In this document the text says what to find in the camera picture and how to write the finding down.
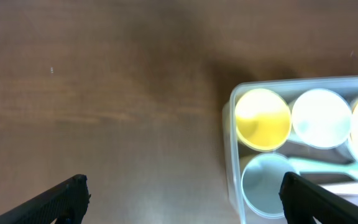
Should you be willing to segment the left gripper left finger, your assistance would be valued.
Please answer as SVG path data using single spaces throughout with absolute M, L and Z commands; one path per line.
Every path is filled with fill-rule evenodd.
M 90 202 L 87 177 L 77 174 L 0 215 L 0 224 L 80 224 Z

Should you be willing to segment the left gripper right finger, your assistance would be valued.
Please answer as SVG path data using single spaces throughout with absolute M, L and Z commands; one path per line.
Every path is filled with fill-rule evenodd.
M 358 224 L 357 205 L 294 172 L 283 176 L 279 197 L 289 224 Z

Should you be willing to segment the grey plastic cup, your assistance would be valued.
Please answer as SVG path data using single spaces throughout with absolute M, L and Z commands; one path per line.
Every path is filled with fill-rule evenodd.
M 239 160 L 239 165 L 242 196 L 248 207 L 263 218 L 283 218 L 280 187 L 287 172 L 299 173 L 295 166 L 278 153 L 245 156 Z

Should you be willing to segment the mint green plastic spoon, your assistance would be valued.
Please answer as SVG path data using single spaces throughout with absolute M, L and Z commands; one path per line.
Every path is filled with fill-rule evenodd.
M 289 162 L 300 173 L 344 174 L 354 180 L 358 180 L 358 162 L 350 164 L 333 164 L 296 157 L 289 158 Z

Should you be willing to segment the white plastic cup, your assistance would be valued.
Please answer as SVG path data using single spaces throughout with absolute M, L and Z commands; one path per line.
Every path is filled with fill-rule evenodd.
M 289 104 L 292 128 L 288 140 L 317 149 L 332 149 L 344 143 L 351 129 L 348 102 L 328 89 L 316 88 Z

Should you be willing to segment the yellow plastic cup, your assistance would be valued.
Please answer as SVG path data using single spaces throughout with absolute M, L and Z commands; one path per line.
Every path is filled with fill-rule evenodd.
M 247 91 L 234 108 L 237 141 L 255 151 L 281 147 L 291 132 L 291 112 L 277 93 L 258 88 Z

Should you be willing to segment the clear plastic container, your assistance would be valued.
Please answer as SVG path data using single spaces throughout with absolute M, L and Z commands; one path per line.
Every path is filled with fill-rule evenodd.
M 233 89 L 229 101 L 223 108 L 223 138 L 228 195 L 232 206 L 239 215 L 240 223 L 286 223 L 286 219 L 283 217 L 271 219 L 253 212 L 242 196 L 239 161 L 242 157 L 254 156 L 258 152 L 238 142 L 235 132 L 234 107 L 241 95 L 256 88 L 272 90 L 278 93 L 286 102 L 291 102 L 303 92 L 314 88 L 332 90 L 343 96 L 345 100 L 351 101 L 358 96 L 358 76 L 242 83 Z M 332 149 L 317 149 L 303 143 L 287 141 L 276 152 L 289 156 L 296 161 L 320 162 L 323 165 L 344 167 L 351 165 L 355 161 L 352 152 L 348 151 L 345 145 Z

